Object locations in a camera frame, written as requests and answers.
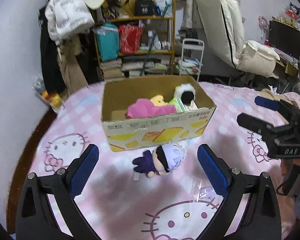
bed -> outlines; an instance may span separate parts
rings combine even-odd
[[[267,171],[276,187],[282,179],[280,161],[269,159],[260,135],[239,127],[236,117],[245,112],[275,126],[285,122],[277,112],[256,106],[257,92],[252,89],[199,84],[217,109],[201,136],[181,142],[187,148],[187,156],[178,170],[152,178],[144,174],[137,177],[132,160],[141,156],[144,149],[110,150],[100,121],[104,89],[101,82],[82,88],[64,103],[38,145],[30,172],[50,175],[69,165],[93,143],[99,147],[99,161],[82,194],[74,200],[103,240],[196,239],[222,201],[211,189],[197,161],[198,146],[207,143],[230,167],[237,167],[246,174],[259,175]],[[299,95],[291,92],[285,96],[300,107]],[[210,193],[199,195],[200,188]],[[247,198],[242,198],[227,234],[236,230]],[[49,199],[60,229],[71,234],[53,196]],[[286,198],[280,201],[284,230],[288,230],[294,222],[293,209],[291,204],[287,205]]]

yellow plush toy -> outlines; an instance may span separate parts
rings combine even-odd
[[[157,95],[153,98],[150,98],[150,101],[155,105],[155,106],[166,106],[168,103],[166,103],[163,100],[163,96],[162,95]]]

white metal cart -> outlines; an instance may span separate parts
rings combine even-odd
[[[197,42],[198,45],[193,45],[193,44],[186,44],[186,42]],[[197,75],[197,81],[199,81],[199,77],[200,77],[200,72],[201,72],[201,66],[202,66],[202,58],[203,58],[203,51],[204,51],[204,42],[202,40],[198,40],[198,39],[191,39],[191,38],[184,38],[183,41],[182,41],[182,52],[181,52],[181,62],[180,62],[180,67],[181,67],[181,70],[179,72],[180,75],[183,75],[183,74],[189,74],[187,73],[186,71],[182,71],[183,67],[182,67],[182,63],[183,63],[183,52],[185,49],[191,49],[191,50],[201,50],[202,53],[201,53],[201,59],[200,59],[200,62],[199,62],[199,71],[198,73],[196,73]]]

black box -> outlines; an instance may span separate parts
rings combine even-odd
[[[137,0],[135,5],[136,16],[151,16],[153,15],[152,0]]]

screw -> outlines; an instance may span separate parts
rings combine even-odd
[[[266,179],[270,177],[269,173],[266,172],[266,171],[264,171],[264,172],[262,173],[262,176],[263,176],[264,178],[266,178]]]
[[[33,179],[35,176],[35,174],[33,172],[29,173],[28,174],[28,179]]]
[[[238,175],[240,173],[240,170],[238,168],[232,168],[231,171],[235,175]]]
[[[64,168],[61,168],[61,169],[57,170],[58,175],[63,175],[65,173],[66,173],[66,170]]]

